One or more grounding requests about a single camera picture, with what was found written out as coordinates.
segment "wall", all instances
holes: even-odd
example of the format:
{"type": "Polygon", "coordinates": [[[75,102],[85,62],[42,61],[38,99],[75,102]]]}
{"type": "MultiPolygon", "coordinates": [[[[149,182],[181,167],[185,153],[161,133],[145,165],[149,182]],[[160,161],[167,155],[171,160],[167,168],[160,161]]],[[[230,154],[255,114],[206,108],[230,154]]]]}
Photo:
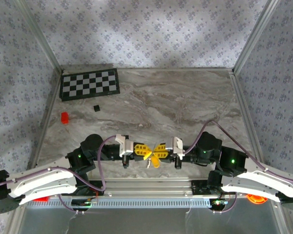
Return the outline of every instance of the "wall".
{"type": "MultiPolygon", "coordinates": [[[[26,169],[57,76],[12,0],[0,1],[0,170],[26,169]]],[[[8,214],[0,215],[2,233],[8,214]]]]}
{"type": "Polygon", "coordinates": [[[280,1],[239,79],[267,163],[293,173],[293,0],[280,1]]]}
{"type": "Polygon", "coordinates": [[[233,67],[267,0],[31,0],[61,65],[233,67]]]}

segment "purple cable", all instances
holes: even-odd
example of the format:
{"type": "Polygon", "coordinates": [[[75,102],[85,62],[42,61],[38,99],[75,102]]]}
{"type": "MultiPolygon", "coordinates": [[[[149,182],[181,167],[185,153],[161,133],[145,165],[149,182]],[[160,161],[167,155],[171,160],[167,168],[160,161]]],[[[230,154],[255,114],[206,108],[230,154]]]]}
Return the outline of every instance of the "purple cable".
{"type": "Polygon", "coordinates": [[[102,144],[100,145],[99,149],[98,149],[98,156],[97,156],[97,161],[98,161],[98,168],[99,168],[99,172],[100,172],[100,177],[101,177],[101,180],[102,180],[102,185],[103,187],[101,189],[96,189],[95,186],[91,185],[90,183],[88,183],[87,185],[91,185],[90,187],[93,188],[94,190],[97,190],[97,191],[104,191],[106,189],[106,183],[105,183],[105,180],[104,180],[104,176],[103,176],[103,171],[102,171],[102,166],[101,166],[101,151],[102,151],[102,148],[103,146],[105,145],[105,143],[107,143],[109,140],[114,140],[116,136],[110,136],[108,137],[107,139],[105,139],[102,144]]]}
{"type": "Polygon", "coordinates": [[[237,198],[238,198],[238,195],[237,195],[237,193],[235,193],[233,204],[228,209],[226,209],[224,211],[213,211],[213,212],[215,212],[215,213],[224,213],[224,212],[231,211],[233,209],[233,207],[235,206],[235,204],[236,204],[237,198]]]}
{"type": "MultiPolygon", "coordinates": [[[[205,129],[205,127],[209,124],[209,123],[213,123],[213,124],[215,124],[221,131],[223,131],[237,146],[239,146],[240,148],[241,148],[241,150],[242,151],[244,151],[245,152],[245,154],[260,168],[260,169],[262,169],[262,170],[265,170],[266,168],[259,162],[259,161],[257,161],[257,159],[254,157],[254,156],[252,156],[239,142],[237,142],[222,126],[220,126],[216,121],[214,121],[214,120],[208,120],[204,125],[203,125],[203,127],[202,127],[202,129],[201,129],[201,131],[200,131],[200,133],[199,133],[199,135],[197,136],[197,138],[195,139],[195,141],[194,141],[194,143],[190,146],[190,148],[188,148],[185,152],[184,152],[184,154],[186,155],[186,154],[188,154],[194,147],[195,147],[195,145],[196,145],[196,143],[199,141],[199,139],[200,139],[200,137],[201,137],[201,135],[202,135],[202,133],[203,133],[203,131],[204,131],[204,129],[205,129]]],[[[270,174],[270,175],[273,175],[273,176],[276,176],[276,177],[278,177],[278,178],[280,178],[280,179],[283,179],[283,180],[285,180],[285,181],[288,181],[288,182],[293,182],[293,179],[289,179],[289,178],[286,178],[286,177],[284,177],[284,176],[281,176],[281,175],[278,175],[278,174],[276,174],[276,173],[274,173],[274,172],[271,172],[271,171],[269,171],[269,170],[267,170],[266,171],[268,174],[270,174]]]]}
{"type": "Polygon", "coordinates": [[[76,213],[76,211],[75,210],[73,210],[72,208],[70,208],[70,207],[68,207],[64,202],[63,202],[63,200],[62,200],[62,198],[61,198],[61,195],[60,194],[58,194],[58,197],[59,197],[59,200],[60,200],[60,202],[61,202],[61,204],[66,208],[66,209],[68,209],[69,211],[71,211],[71,212],[74,212],[74,213],[76,213]]]}
{"type": "Polygon", "coordinates": [[[1,185],[8,184],[8,183],[12,183],[12,182],[13,182],[12,180],[8,180],[8,181],[0,182],[0,186],[1,186],[1,185]]]}

